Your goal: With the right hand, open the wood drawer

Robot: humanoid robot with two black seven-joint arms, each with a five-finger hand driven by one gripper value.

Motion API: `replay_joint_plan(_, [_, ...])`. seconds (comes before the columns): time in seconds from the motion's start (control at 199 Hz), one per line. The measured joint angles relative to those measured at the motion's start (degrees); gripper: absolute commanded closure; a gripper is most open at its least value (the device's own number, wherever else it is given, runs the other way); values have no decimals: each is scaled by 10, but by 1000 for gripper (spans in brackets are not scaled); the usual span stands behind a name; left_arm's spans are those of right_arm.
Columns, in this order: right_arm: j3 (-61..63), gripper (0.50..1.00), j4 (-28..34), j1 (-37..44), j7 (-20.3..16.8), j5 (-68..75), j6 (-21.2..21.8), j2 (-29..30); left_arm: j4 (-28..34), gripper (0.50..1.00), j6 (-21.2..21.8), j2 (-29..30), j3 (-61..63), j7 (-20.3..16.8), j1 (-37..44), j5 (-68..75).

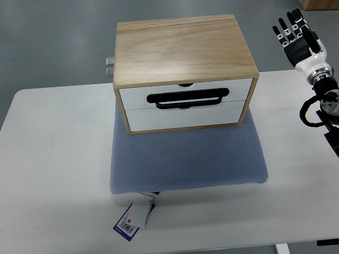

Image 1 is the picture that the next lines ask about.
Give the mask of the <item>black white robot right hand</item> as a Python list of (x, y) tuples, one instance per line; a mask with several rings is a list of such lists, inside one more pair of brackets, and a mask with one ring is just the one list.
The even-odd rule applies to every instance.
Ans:
[(287, 18), (292, 29), (282, 18), (279, 18), (282, 31), (275, 25), (272, 29), (292, 66), (303, 73), (311, 85), (332, 78), (333, 68), (326, 62), (326, 49), (317, 34), (310, 29), (301, 11), (295, 9), (287, 12)]

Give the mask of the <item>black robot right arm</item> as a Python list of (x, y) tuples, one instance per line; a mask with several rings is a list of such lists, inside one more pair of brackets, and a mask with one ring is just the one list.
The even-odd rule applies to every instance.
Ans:
[[(334, 77), (324, 77), (313, 84), (315, 96), (305, 101), (302, 105), (299, 117), (308, 127), (318, 128), (325, 126), (328, 130), (324, 134), (336, 155), (338, 155), (338, 84)], [(319, 110), (316, 112), (320, 122), (309, 122), (306, 113), (311, 105), (319, 102)]]

